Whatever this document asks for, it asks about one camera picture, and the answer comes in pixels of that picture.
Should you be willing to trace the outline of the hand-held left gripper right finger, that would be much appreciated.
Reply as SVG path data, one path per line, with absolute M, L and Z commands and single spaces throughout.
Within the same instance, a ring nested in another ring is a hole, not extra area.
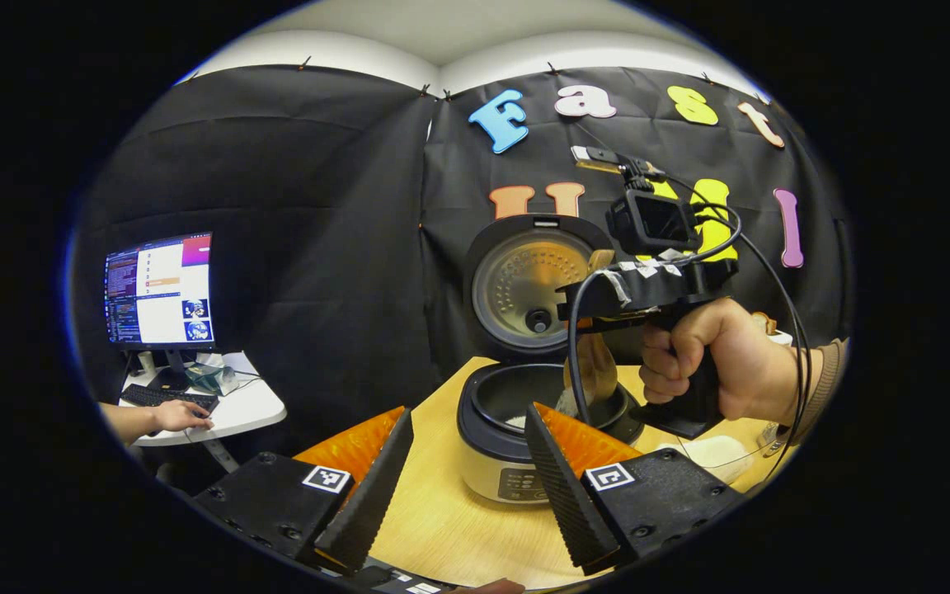
M 675 449 L 641 454 L 542 403 L 528 406 L 524 433 L 571 563 L 587 576 L 678 548 L 744 501 Z

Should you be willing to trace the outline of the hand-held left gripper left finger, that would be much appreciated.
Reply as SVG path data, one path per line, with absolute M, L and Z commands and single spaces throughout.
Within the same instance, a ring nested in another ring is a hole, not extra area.
M 400 406 L 294 456 L 261 452 L 201 490 L 195 504 L 276 556 L 353 575 L 362 570 L 414 440 Z

